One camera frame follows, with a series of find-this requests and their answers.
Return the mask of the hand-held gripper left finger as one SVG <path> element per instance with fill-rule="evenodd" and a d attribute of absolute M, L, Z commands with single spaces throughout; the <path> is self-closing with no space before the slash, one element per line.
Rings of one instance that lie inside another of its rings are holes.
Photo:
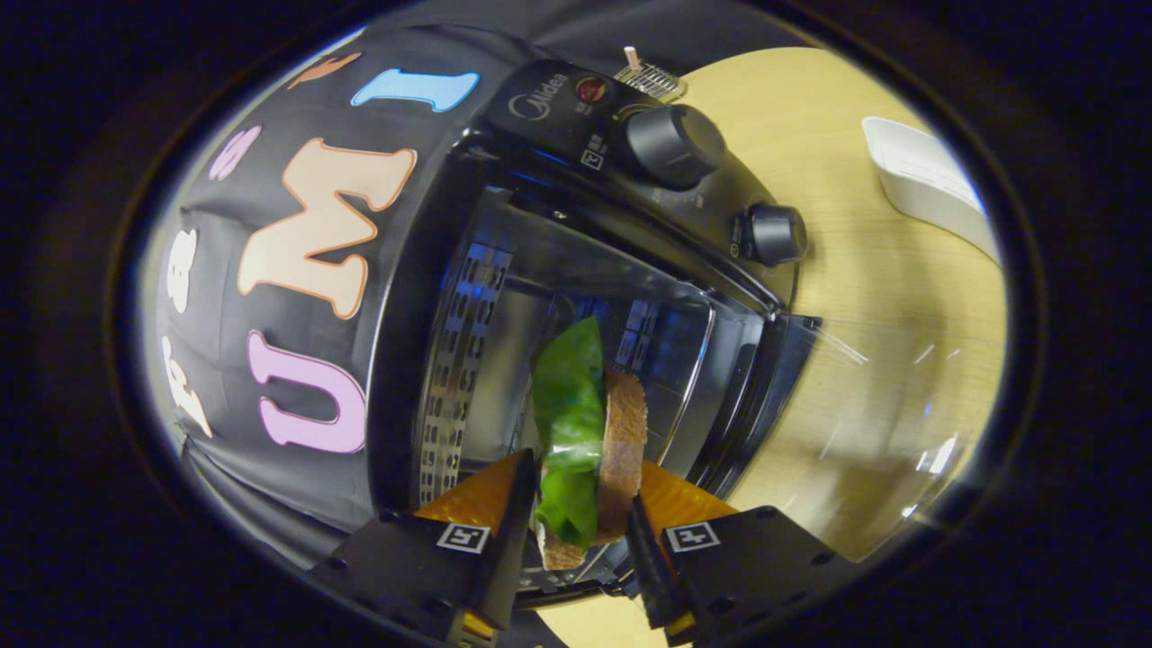
<path fill-rule="evenodd" d="M 404 645 L 494 645 L 511 624 L 535 493 L 535 453 L 506 455 L 419 511 L 371 519 L 311 577 Z"/>

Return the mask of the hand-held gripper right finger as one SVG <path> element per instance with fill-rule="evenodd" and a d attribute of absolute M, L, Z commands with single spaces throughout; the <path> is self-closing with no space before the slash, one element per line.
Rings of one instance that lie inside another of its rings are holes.
<path fill-rule="evenodd" d="M 855 562 L 780 508 L 738 511 L 650 461 L 626 541 L 647 623 L 670 647 L 756 643 L 856 581 Z"/>

